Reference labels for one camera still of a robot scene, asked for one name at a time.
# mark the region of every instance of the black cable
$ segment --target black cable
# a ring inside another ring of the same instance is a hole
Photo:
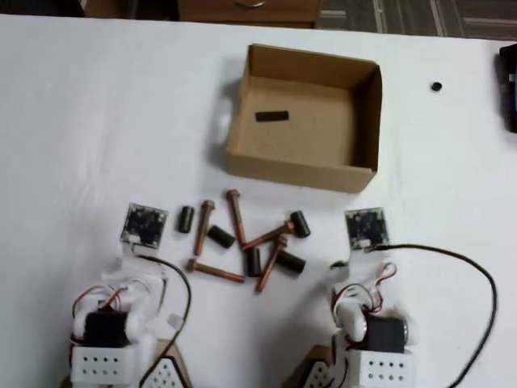
[[[167,353],[169,352],[169,350],[172,347],[172,345],[174,345],[174,343],[176,342],[176,339],[178,338],[179,333],[181,333],[181,331],[183,330],[183,328],[185,326],[185,323],[187,323],[188,313],[191,310],[192,290],[191,290],[191,285],[188,282],[187,277],[185,276],[185,274],[183,273],[183,271],[179,267],[175,266],[172,263],[168,263],[165,260],[162,260],[162,259],[159,259],[159,258],[156,258],[156,257],[153,257],[153,256],[137,255],[137,257],[140,257],[141,259],[145,259],[145,260],[151,261],[151,262],[156,263],[156,264],[165,265],[166,267],[174,269],[178,273],[178,275],[181,276],[181,278],[183,280],[183,283],[187,287],[187,306],[185,307],[185,312],[183,313],[183,322],[181,323],[181,326],[179,327],[179,329],[175,332],[175,334],[172,337],[172,339],[165,346],[165,348],[163,349],[162,353],[160,353],[160,356],[156,359],[156,361],[144,373],[144,376],[140,380],[140,384],[139,384],[139,387],[142,387],[144,385],[144,383],[145,383],[145,380],[153,372],[154,368],[156,368],[156,366],[158,365],[160,360],[167,355]]]
[[[428,247],[426,245],[418,245],[418,244],[398,244],[398,245],[379,245],[377,247],[368,248],[367,251],[390,251],[392,249],[404,249],[404,248],[420,249],[423,251],[441,253],[442,255],[451,256],[451,257],[454,257],[461,261],[464,261],[467,264],[472,265],[479,272],[481,272],[490,283],[490,288],[492,289],[492,310],[490,312],[490,319],[488,321],[488,326],[486,327],[485,332],[483,333],[483,336],[481,337],[481,341],[477,345],[476,350],[474,350],[474,353],[470,357],[469,361],[467,362],[465,367],[461,370],[461,372],[458,375],[458,377],[456,378],[456,380],[454,382],[452,382],[451,385],[448,386],[448,388],[455,388],[463,381],[463,379],[465,378],[467,373],[472,368],[474,362],[476,362],[476,359],[479,357],[481,350],[485,347],[486,341],[489,339],[490,333],[492,332],[492,329],[494,328],[495,316],[498,311],[498,291],[497,291],[497,287],[495,285],[494,278],[489,274],[488,271],[486,271],[481,265],[479,265],[472,259],[469,259],[468,257],[463,256],[463,255],[460,255],[459,253],[447,251],[447,250],[441,249],[441,248]]]
[[[348,359],[345,358],[345,373],[343,374],[343,379],[341,380],[341,383],[338,385],[338,388],[341,388],[343,384],[345,383],[345,380],[347,380],[348,375]]]

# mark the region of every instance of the cardboard base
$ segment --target cardboard base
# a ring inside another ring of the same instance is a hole
[[[328,346],[315,345],[309,350],[302,362],[296,367],[292,375],[282,384],[282,388],[299,388],[303,386],[314,362],[323,361],[330,365],[331,349]]]

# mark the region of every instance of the wooden drawer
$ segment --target wooden drawer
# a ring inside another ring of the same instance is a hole
[[[180,0],[181,20],[209,22],[316,21],[320,0]]]

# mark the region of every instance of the drawer handle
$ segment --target drawer handle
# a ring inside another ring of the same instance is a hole
[[[243,6],[244,8],[259,8],[260,6],[263,6],[266,4],[266,0],[263,0],[261,2],[256,2],[255,4],[246,4],[245,2],[239,2],[238,0],[235,2],[238,6]]]

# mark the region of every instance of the wire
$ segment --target wire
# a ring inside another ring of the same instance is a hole
[[[116,299],[116,298],[119,298],[120,299],[120,293],[122,291],[125,291],[126,289],[128,289],[127,287],[120,287],[119,289],[117,289],[104,303],[102,306],[99,307],[99,309],[105,309],[106,307],[108,307],[110,304],[113,303],[113,301]]]
[[[474,353],[469,358],[469,361],[467,362],[465,367],[461,370],[461,372],[458,375],[458,377],[456,378],[456,380],[448,386],[448,388],[455,388],[459,384],[461,384],[461,382],[463,381],[463,379],[465,378],[467,373],[469,373],[474,362],[476,362],[477,358],[479,357],[481,350],[485,347],[486,341],[489,339],[492,329],[494,328],[495,316],[498,311],[498,291],[497,291],[497,287],[495,285],[494,278],[480,264],[476,263],[472,259],[469,259],[467,256],[463,256],[463,255],[460,255],[459,253],[447,251],[447,250],[441,249],[441,248],[428,247],[426,245],[418,245],[418,244],[398,244],[398,245],[379,245],[376,247],[368,248],[367,251],[390,251],[392,249],[406,249],[406,248],[441,253],[442,255],[447,255],[447,256],[451,256],[456,259],[459,259],[467,264],[470,264],[474,268],[476,268],[479,272],[481,272],[481,274],[483,274],[485,276],[485,278],[490,283],[490,288],[492,289],[492,310],[490,312],[490,318],[488,321],[488,325],[485,329],[485,332],[483,333],[483,336],[481,337],[481,340],[479,341],[479,344],[477,345],[476,349],[474,350]]]
[[[94,291],[96,289],[104,289],[104,290],[107,290],[109,293],[112,293],[113,291],[115,291],[112,287],[110,287],[108,285],[92,285],[90,288],[85,289],[82,293],[79,294],[79,296],[77,297],[77,299],[74,301],[74,303],[72,305],[72,318],[75,318],[75,309],[78,306],[78,303],[86,295],[88,295],[89,293],[91,293],[92,291]]]
[[[382,274],[390,266],[393,267],[393,271],[391,273],[389,273],[388,275],[382,276]],[[383,306],[384,301],[385,301],[384,297],[382,296],[382,292],[380,291],[380,283],[382,283],[385,280],[388,280],[390,277],[394,277],[395,275],[397,275],[397,265],[395,265],[394,263],[387,263],[382,268],[382,271],[380,273],[380,277],[375,281],[375,290],[376,290],[377,298],[379,299],[379,303],[377,304],[377,306],[375,306],[375,308],[372,308],[370,310],[371,313],[375,314],[375,313],[378,313],[379,311],[381,311],[382,310],[382,306]]]
[[[140,380],[140,384],[139,384],[139,387],[142,387],[144,385],[145,380],[147,379],[147,377],[153,372],[154,368],[156,368],[156,366],[158,365],[160,360],[167,355],[167,353],[169,352],[170,348],[172,348],[172,345],[174,345],[174,343],[176,342],[176,339],[178,338],[179,334],[182,332],[183,328],[185,327],[185,323],[187,323],[188,314],[189,314],[189,312],[191,310],[192,290],[191,290],[191,285],[188,282],[187,277],[185,276],[185,274],[183,273],[183,271],[179,267],[175,266],[172,263],[168,263],[165,260],[162,260],[162,259],[159,259],[159,258],[153,257],[153,256],[137,255],[137,257],[139,257],[141,259],[148,260],[148,261],[156,263],[156,264],[165,265],[166,267],[169,267],[169,268],[175,270],[178,273],[178,275],[182,278],[183,283],[185,284],[185,287],[187,288],[187,305],[185,307],[185,312],[183,313],[183,321],[181,323],[181,326],[175,332],[175,334],[173,335],[173,337],[169,341],[169,343],[165,346],[165,348],[163,349],[162,353],[160,353],[160,356],[158,356],[158,358],[155,360],[155,362],[144,373],[144,376]]]
[[[347,375],[348,375],[348,359],[345,358],[345,373],[343,374],[343,379],[339,383],[338,388],[341,388],[343,386],[343,384],[345,383],[345,380],[347,380]]]
[[[345,295],[345,293],[349,290],[349,289],[352,289],[353,287],[359,287],[361,288],[362,290],[364,290],[364,292],[368,295],[368,297],[370,298],[370,302],[371,302],[371,307],[369,309],[367,309],[367,311],[370,311],[372,310],[374,307],[375,307],[375,302],[373,301],[373,296],[372,296],[372,293],[370,293],[370,291],[368,291],[368,289],[366,287],[364,287],[364,285],[360,284],[360,283],[350,283],[349,285],[346,285],[344,286],[339,292],[338,294],[336,295],[336,298],[335,298],[335,302],[334,304],[332,305],[332,311],[334,311],[336,305],[338,304],[339,300]]]

